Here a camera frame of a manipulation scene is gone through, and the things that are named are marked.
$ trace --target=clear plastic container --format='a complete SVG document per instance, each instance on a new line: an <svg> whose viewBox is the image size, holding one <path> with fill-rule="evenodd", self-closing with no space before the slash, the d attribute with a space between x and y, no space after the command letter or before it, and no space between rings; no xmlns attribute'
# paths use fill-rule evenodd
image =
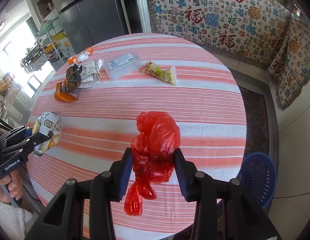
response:
<svg viewBox="0 0 310 240"><path fill-rule="evenodd" d="M142 63L134 52L124 54L109 62L105 62L105 70L111 81L138 70L141 67Z"/></svg>

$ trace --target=red plastic bag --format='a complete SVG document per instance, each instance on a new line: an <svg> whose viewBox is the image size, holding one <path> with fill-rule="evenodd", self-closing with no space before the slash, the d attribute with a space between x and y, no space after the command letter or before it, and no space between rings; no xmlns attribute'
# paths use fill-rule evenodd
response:
<svg viewBox="0 0 310 240"><path fill-rule="evenodd" d="M131 142L136 181L130 186L124 210L130 216L143 212L142 197L156 199L150 183L168 182L174 169L173 153L181 144L179 127L166 112L140 113L139 135Z"/></svg>

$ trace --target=human hand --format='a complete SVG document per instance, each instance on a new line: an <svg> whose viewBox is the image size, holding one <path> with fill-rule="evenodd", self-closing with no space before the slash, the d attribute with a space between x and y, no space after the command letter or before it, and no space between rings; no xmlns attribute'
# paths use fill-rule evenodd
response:
<svg viewBox="0 0 310 240"><path fill-rule="evenodd" d="M19 176L19 170L14 170L9 175L0 179L0 185L8 184L10 196L19 200L22 197L22 179ZM0 201L10 203L8 197L4 194L0 187Z"/></svg>

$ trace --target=striped tablecloth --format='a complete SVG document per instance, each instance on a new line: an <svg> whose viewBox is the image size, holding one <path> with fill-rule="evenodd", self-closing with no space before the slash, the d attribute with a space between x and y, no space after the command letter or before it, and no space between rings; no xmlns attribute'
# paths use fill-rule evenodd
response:
<svg viewBox="0 0 310 240"><path fill-rule="evenodd" d="M115 82L101 70L100 83L82 89L79 100L54 99L57 82L65 79L65 64L43 89L30 125L45 111L62 115L59 144L42 157L33 154L27 163L34 188L47 204L68 178L93 179L121 159L138 134L140 112L166 111L181 130L181 149L215 179L229 181L239 172L246 141L246 115L242 96L231 72L201 47L172 36L133 34L94 46L89 60L105 62L135 52L143 63L152 60L163 68L177 68L179 85L135 71ZM132 172L128 187L135 177ZM143 201L143 215L128 216L125 197L112 203L117 239L161 239L179 232L194 220L195 203L181 195L176 174L168 183L153 185L156 200ZM85 202L84 236L89 237L89 201Z"/></svg>

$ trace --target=blue plastic basket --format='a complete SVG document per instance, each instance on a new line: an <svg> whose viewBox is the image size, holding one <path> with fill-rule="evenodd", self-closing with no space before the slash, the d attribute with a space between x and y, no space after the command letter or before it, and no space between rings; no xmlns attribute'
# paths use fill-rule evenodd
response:
<svg viewBox="0 0 310 240"><path fill-rule="evenodd" d="M276 170L269 156L252 153L242 163L237 178L264 208L272 199L276 185Z"/></svg>

